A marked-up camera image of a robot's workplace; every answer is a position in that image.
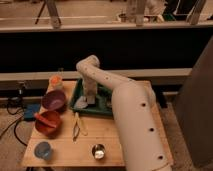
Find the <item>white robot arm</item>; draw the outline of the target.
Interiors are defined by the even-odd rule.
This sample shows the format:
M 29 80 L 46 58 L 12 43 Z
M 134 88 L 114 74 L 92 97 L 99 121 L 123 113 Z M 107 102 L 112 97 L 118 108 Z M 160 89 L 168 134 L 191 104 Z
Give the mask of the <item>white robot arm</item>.
M 112 111 L 126 170 L 172 171 L 151 111 L 156 102 L 153 90 L 100 69 L 95 55 L 79 61 L 76 69 L 112 91 Z

